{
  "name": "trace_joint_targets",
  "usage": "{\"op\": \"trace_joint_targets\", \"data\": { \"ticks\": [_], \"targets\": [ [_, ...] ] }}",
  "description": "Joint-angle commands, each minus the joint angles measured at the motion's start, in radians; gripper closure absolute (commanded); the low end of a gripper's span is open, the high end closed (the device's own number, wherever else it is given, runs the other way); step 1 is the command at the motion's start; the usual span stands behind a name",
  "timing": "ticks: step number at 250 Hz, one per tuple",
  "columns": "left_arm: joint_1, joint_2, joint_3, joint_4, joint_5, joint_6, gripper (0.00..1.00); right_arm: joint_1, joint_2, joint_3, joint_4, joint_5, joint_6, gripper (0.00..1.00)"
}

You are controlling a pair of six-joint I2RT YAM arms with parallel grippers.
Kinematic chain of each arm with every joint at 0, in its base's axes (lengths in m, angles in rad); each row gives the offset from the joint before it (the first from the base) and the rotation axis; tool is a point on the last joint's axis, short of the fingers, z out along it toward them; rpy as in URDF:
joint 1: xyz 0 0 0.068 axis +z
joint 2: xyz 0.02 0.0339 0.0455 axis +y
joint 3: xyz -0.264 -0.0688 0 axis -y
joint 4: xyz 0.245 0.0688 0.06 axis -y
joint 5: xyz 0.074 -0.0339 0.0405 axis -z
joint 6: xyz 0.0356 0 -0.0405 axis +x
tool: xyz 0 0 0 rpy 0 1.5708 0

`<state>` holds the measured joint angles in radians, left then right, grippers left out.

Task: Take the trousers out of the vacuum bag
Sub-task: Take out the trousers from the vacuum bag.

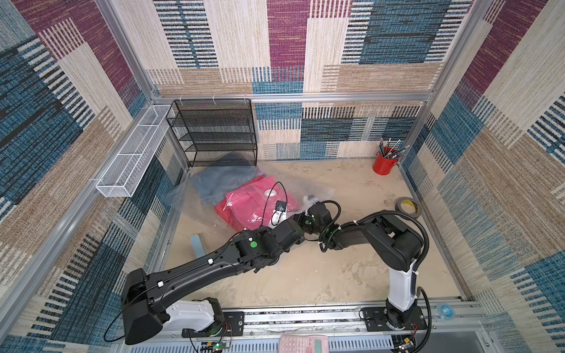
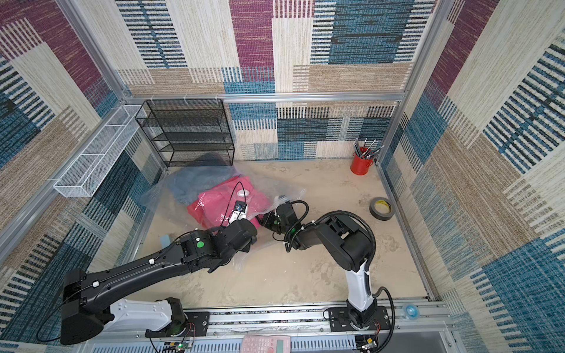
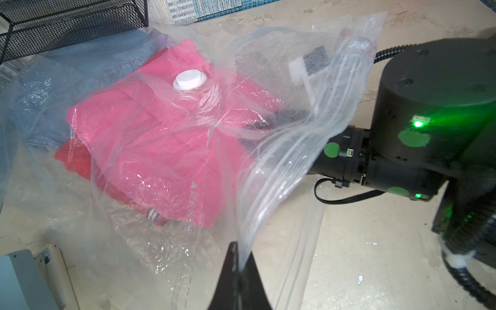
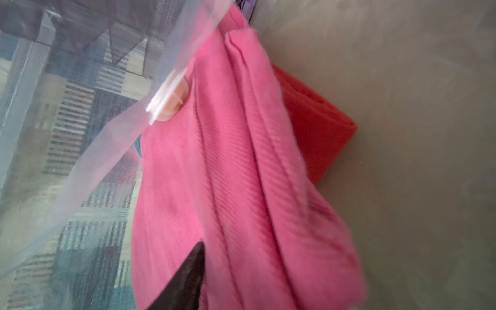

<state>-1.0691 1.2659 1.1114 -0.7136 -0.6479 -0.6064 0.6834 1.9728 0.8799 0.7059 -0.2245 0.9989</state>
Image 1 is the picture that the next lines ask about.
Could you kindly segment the pink trousers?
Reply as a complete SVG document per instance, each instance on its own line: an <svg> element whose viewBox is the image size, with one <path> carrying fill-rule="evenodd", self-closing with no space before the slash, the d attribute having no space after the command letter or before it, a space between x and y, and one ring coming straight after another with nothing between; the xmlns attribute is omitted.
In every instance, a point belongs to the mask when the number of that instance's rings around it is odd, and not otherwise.
<svg viewBox="0 0 565 353"><path fill-rule="evenodd" d="M269 224L276 201L287 202L288 212L300 209L300 203L293 195L285 194L273 176L259 176L253 181L229 192L225 199L214 207L216 214L236 232L257 229ZM265 191L277 191L276 197L266 197Z"/></svg>

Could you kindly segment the clear plastic vacuum bag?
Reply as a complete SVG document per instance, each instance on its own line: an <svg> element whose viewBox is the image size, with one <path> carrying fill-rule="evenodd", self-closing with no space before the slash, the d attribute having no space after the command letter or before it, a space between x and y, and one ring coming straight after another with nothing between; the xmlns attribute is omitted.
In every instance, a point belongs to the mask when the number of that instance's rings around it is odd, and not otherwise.
<svg viewBox="0 0 565 353"><path fill-rule="evenodd" d="M273 166L244 163L242 157L232 152L198 167L165 195L163 204L200 223L238 232L274 227L335 193L329 186Z"/></svg>

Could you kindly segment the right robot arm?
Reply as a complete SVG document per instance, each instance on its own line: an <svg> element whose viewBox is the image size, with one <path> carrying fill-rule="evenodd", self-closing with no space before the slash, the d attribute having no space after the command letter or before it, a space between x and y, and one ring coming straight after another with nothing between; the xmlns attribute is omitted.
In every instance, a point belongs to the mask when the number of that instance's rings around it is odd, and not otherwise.
<svg viewBox="0 0 565 353"><path fill-rule="evenodd" d="M327 204L318 202L291 216L304 232L316 235L320 250L343 250L369 244L389 267L389 293L385 301L386 323L391 329L404 329L416 311L416 279L426 258L430 239L425 228L412 216L396 210L382 210L360 220L337 224Z"/></svg>

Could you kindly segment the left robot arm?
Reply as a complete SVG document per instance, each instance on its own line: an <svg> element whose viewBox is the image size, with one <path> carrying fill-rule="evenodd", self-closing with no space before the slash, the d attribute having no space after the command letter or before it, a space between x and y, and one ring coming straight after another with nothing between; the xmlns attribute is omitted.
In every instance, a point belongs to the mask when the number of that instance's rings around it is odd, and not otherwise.
<svg viewBox="0 0 565 353"><path fill-rule="evenodd" d="M221 279L271 266L304 240L300 225L287 219L274 228L238 232L216 251L173 269L151 274L135 269L126 276L122 290L125 344L156 336L172 319L166 309L188 294Z"/></svg>

